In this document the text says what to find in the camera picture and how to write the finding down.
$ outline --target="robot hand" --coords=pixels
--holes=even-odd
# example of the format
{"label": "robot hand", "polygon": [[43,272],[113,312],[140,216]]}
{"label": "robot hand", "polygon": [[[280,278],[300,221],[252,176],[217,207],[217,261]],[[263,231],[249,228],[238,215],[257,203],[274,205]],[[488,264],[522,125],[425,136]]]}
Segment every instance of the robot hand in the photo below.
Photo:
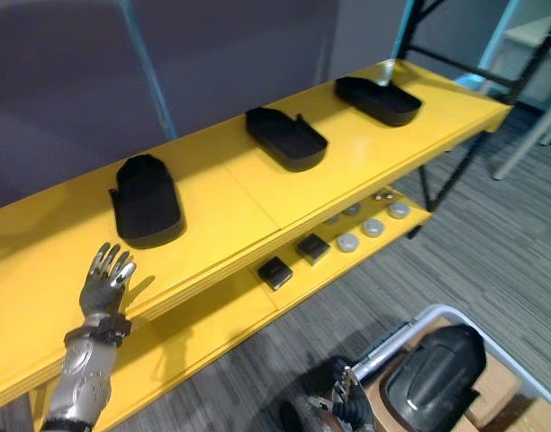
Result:
{"label": "robot hand", "polygon": [[84,289],[79,295],[79,306],[86,319],[95,314],[105,316],[117,312],[126,284],[135,271],[135,263],[127,262],[130,258],[127,251],[120,255],[110,270],[115,256],[120,251],[120,245],[113,246],[107,253],[109,248],[110,244],[104,243],[95,254],[87,272]]}
{"label": "robot hand", "polygon": [[343,359],[338,359],[334,364],[334,378],[336,382],[333,386],[333,400],[311,396],[308,402],[313,407],[328,411],[345,424],[349,424],[354,432],[375,431],[374,412],[364,388]]}
{"label": "robot hand", "polygon": [[112,267],[119,251],[105,243],[87,272],[79,296],[84,325],[66,334],[68,351],[42,431],[89,432],[110,398],[117,347],[131,328],[118,310],[136,268],[128,252]]}

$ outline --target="silver robotic hand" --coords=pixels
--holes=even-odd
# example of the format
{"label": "silver robotic hand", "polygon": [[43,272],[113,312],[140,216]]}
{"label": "silver robotic hand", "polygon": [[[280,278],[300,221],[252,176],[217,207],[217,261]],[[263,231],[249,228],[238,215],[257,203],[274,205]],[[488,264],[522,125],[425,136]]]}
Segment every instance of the silver robotic hand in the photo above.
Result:
{"label": "silver robotic hand", "polygon": [[79,296],[84,324],[66,334],[67,353],[42,431],[91,431],[110,398],[117,348],[131,328],[118,310],[136,267],[128,252],[115,260],[119,251],[105,243],[87,272]]}

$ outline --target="gray carpet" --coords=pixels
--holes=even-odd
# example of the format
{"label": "gray carpet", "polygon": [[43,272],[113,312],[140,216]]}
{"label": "gray carpet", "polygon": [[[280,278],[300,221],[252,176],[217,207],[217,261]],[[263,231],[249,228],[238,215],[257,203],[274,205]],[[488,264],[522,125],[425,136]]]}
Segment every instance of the gray carpet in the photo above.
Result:
{"label": "gray carpet", "polygon": [[[280,430],[279,401],[321,385],[309,368],[357,355],[434,302],[466,312],[551,391],[551,146],[500,182],[489,175],[536,119],[516,108],[416,239],[370,257],[115,430]],[[464,154],[431,162],[432,184]],[[416,173],[396,186],[420,200]],[[1,409],[0,427],[29,430],[25,410],[25,398]]]}

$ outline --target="yellow shelf board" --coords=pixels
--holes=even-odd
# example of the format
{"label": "yellow shelf board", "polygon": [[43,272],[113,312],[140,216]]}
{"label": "yellow shelf board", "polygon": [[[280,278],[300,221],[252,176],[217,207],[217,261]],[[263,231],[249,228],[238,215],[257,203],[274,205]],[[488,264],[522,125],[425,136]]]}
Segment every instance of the yellow shelf board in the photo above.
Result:
{"label": "yellow shelf board", "polygon": [[[374,77],[379,69],[352,75]],[[424,102],[401,128],[345,105],[332,83],[274,103],[305,114],[330,142],[323,161],[302,173],[284,171],[265,154],[246,133],[243,116],[150,150],[176,179],[187,230],[165,246],[132,250],[138,270],[123,303],[134,327],[476,132],[492,130],[510,109],[407,62],[396,68],[395,81]],[[120,241],[107,191],[121,165],[0,209],[0,406],[59,373],[63,336],[82,321],[77,299],[90,258],[104,241]],[[32,322],[37,330],[30,331]]]}
{"label": "yellow shelf board", "polygon": [[[340,233],[356,234],[361,241],[356,252],[343,253],[333,243],[328,254],[310,266],[295,254],[293,242],[275,254],[294,270],[294,277],[279,291],[273,292],[261,282],[257,265],[251,265],[132,331],[118,353],[112,398],[94,430],[108,430],[128,418],[429,217],[406,197],[396,196],[412,207],[403,220],[391,218],[384,203],[370,198],[362,202],[357,216],[342,216],[339,222],[314,230],[330,244]],[[361,222],[369,217],[384,222],[382,236],[368,238],[360,231]],[[52,382],[30,392],[35,430],[41,427],[55,385]]]}
{"label": "yellow shelf board", "polygon": [[[379,249],[392,243],[428,219],[429,213],[427,211],[401,193],[392,191],[395,201],[402,201],[411,207],[411,212],[405,219],[394,219],[388,214],[385,202],[378,202],[368,197],[360,202],[362,208],[355,216],[341,214],[339,221],[322,223],[306,233],[307,235],[313,232],[330,245],[328,253],[315,265],[310,265],[297,253],[294,247],[297,241],[292,245],[286,245],[278,249],[267,257],[279,257],[294,272],[292,279],[278,291],[274,292],[267,284],[262,283],[266,294],[279,310],[289,310],[325,284],[330,283],[365,258],[373,255]],[[381,236],[370,238],[362,231],[362,222],[368,218],[376,218],[384,223],[385,228]],[[354,252],[346,253],[338,248],[336,239],[346,232],[354,234],[359,240],[359,246]],[[257,269],[265,262],[266,259],[259,261],[253,268]]]}
{"label": "yellow shelf board", "polygon": [[[374,79],[379,71],[368,67],[350,75]],[[409,124],[383,125],[337,98],[328,82],[269,105],[291,117],[301,113],[326,137],[319,165],[290,173],[248,137],[229,159],[230,172],[280,228],[288,227],[358,189],[393,182],[478,131],[493,130],[510,110],[408,62],[397,65],[393,80],[423,102]]]}
{"label": "yellow shelf board", "polygon": [[[176,179],[187,229],[165,246],[132,250],[138,268],[123,304],[135,326],[151,318],[148,312],[171,308],[165,299],[182,288],[221,277],[246,255],[242,249],[277,230],[213,164],[213,147],[192,139],[150,151]],[[0,209],[0,406],[59,373],[63,337],[83,321],[78,297],[91,259],[104,241],[122,243],[107,192],[120,166]]]}
{"label": "yellow shelf board", "polygon": [[[155,400],[251,335],[254,325],[274,312],[274,304],[244,268],[132,331],[118,351],[112,398],[94,430],[107,430]],[[30,393],[35,430],[40,430],[56,383]]]}

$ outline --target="silver round puck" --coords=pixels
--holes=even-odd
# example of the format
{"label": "silver round puck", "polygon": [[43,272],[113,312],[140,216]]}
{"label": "silver round puck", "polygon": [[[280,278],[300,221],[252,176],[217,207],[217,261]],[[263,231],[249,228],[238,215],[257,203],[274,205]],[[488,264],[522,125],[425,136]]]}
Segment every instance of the silver round puck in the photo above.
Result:
{"label": "silver round puck", "polygon": [[349,207],[347,207],[347,209],[344,210],[342,213],[346,214],[347,216],[354,216],[355,214],[357,214],[357,212],[360,211],[361,208],[362,204],[356,202],[354,205],[350,205]]}
{"label": "silver round puck", "polygon": [[368,237],[379,237],[384,232],[384,223],[378,219],[370,218],[362,223],[362,231]]}
{"label": "silver round puck", "polygon": [[338,248],[343,252],[353,252],[359,245],[359,240],[353,234],[347,232],[338,237]]}
{"label": "silver round puck", "polygon": [[326,223],[336,223],[337,221],[339,221],[339,214],[334,214],[332,217],[326,220]]}
{"label": "silver round puck", "polygon": [[403,219],[410,214],[410,206],[401,201],[393,202],[390,204],[388,212],[395,219]]}

